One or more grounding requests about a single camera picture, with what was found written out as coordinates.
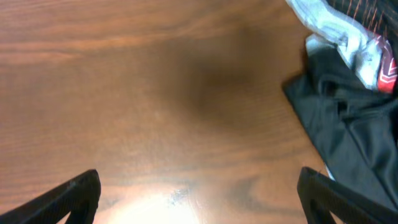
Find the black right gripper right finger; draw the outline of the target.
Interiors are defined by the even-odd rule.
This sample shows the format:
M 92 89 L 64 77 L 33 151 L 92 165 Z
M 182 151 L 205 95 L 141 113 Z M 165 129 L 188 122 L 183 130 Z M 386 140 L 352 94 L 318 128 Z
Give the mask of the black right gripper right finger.
M 397 223 L 397 212 L 373 202 L 310 167 L 303 167 L 297 192 L 309 224 Z

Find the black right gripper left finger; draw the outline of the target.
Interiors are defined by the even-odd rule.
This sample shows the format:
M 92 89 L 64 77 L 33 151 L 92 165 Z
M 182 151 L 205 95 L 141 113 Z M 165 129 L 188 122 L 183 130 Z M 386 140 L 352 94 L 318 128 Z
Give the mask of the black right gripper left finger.
M 20 207 L 1 215 L 1 223 L 93 223 L 101 195 L 97 170 L 88 170 Z

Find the black cycling jersey with logos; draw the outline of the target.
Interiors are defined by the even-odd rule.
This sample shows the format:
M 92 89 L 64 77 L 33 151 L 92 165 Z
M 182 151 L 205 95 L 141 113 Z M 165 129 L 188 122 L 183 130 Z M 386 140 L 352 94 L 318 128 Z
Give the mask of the black cycling jersey with logos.
M 397 209 L 397 2 L 289 1 L 312 34 L 284 93 L 335 181 Z

